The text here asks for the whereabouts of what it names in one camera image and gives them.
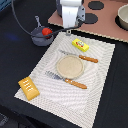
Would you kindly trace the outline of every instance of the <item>striped placemat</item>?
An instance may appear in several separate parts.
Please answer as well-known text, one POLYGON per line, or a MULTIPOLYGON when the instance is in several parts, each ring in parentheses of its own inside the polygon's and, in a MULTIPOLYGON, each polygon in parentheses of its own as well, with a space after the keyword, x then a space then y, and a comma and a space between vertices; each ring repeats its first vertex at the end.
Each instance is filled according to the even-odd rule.
POLYGON ((64 32, 60 32, 30 74, 40 95, 28 101, 23 91, 19 89, 15 97, 82 128, 92 128, 114 48, 114 44, 73 34, 69 37, 64 32), (71 44, 76 38, 89 45, 87 52, 82 52, 71 44), (99 60, 98 63, 84 60, 84 74, 75 79, 75 81, 85 84, 87 89, 80 89, 45 75, 46 71, 58 74, 56 63, 65 56, 59 52, 59 49, 99 60))

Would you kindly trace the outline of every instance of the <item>butter knife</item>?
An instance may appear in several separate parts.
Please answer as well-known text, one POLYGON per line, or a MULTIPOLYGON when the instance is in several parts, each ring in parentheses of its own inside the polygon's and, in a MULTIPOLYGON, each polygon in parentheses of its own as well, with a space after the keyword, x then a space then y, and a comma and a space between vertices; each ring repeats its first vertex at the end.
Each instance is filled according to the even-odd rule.
POLYGON ((78 56, 79 58, 83 59, 83 60, 87 60, 87 61, 91 61, 91 62, 94 62, 94 63, 98 63, 98 59, 94 59, 94 58, 90 58, 90 57, 87 57, 87 56, 82 56, 82 55, 76 55, 76 54, 73 54, 73 53, 69 53, 69 52, 65 52, 63 50, 60 50, 59 51, 61 53, 64 53, 66 55, 75 55, 75 56, 78 56))

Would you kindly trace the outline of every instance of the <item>plate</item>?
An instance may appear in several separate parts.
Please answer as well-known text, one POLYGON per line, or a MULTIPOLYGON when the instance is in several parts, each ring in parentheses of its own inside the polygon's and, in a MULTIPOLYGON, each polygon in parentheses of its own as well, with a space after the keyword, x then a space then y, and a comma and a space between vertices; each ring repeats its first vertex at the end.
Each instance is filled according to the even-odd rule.
POLYGON ((63 78, 74 79, 84 72, 84 63, 77 56, 67 55, 57 62, 57 71, 63 78))

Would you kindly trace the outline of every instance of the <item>fork handle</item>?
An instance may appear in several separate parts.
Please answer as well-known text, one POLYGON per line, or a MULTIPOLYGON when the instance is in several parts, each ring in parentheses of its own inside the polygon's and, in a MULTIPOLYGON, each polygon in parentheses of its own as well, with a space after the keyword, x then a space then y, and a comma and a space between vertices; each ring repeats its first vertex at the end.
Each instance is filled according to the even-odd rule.
POLYGON ((82 55, 79 55, 79 58, 81 58, 83 60, 91 61, 91 62, 94 62, 94 63, 97 63, 98 62, 97 59, 86 57, 86 56, 82 56, 82 55))
POLYGON ((87 89, 87 86, 86 86, 86 85, 81 84, 81 83, 78 83, 78 82, 75 82, 75 81, 70 80, 70 79, 65 79, 65 82, 66 82, 66 83, 69 83, 69 84, 71 84, 71 85, 77 86, 77 87, 79 87, 79 88, 82 88, 82 89, 87 89))

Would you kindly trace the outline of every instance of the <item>knife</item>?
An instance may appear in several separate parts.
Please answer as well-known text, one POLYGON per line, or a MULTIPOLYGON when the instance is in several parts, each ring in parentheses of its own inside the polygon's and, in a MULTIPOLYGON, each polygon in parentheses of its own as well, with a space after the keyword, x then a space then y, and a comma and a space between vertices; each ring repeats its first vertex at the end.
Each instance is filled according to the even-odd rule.
POLYGON ((87 61, 91 61, 91 62, 94 62, 94 63, 97 63, 98 62, 98 59, 94 59, 94 58, 90 58, 90 57, 87 57, 87 56, 82 56, 82 55, 76 55, 76 54, 73 54, 73 53, 69 53, 69 52, 65 52, 63 50, 60 50, 60 52, 66 54, 66 55, 75 55, 75 56, 78 56, 79 58, 83 59, 83 60, 87 60, 87 61))
POLYGON ((49 76, 49 77, 52 78, 52 79, 63 80, 63 81, 65 81, 65 82, 68 83, 68 84, 77 86, 77 87, 82 88, 82 89, 87 89, 87 86, 86 86, 86 85, 81 84, 81 83, 78 83, 78 82, 75 82, 75 81, 70 80, 70 79, 67 79, 67 78, 66 78, 66 79, 65 79, 65 78, 61 78, 60 76, 54 74, 53 72, 46 71, 46 72, 45 72, 45 75, 49 76))

